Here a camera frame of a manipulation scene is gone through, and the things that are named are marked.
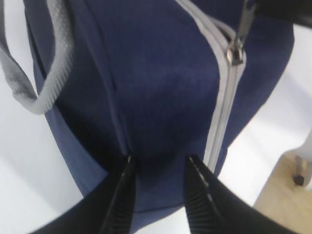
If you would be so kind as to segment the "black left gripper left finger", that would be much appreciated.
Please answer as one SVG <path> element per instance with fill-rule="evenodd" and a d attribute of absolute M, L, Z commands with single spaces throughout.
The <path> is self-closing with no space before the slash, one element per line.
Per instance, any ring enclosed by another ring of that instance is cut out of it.
<path fill-rule="evenodd" d="M 35 233 L 128 234 L 135 200 L 135 163 L 127 156 L 81 202 Z"/>

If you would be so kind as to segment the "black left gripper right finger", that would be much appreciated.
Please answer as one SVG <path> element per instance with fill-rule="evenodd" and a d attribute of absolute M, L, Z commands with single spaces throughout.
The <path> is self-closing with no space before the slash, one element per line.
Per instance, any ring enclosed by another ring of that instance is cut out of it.
<path fill-rule="evenodd" d="M 185 159 L 183 197 L 193 234 L 292 233 L 233 194 L 196 155 Z"/>

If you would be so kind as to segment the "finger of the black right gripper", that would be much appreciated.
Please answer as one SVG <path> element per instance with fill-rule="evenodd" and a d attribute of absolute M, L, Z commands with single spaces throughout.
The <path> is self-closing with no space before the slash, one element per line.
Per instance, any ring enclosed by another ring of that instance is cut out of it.
<path fill-rule="evenodd" d="M 256 0 L 256 3 L 258 14 L 312 27 L 311 0 Z"/>

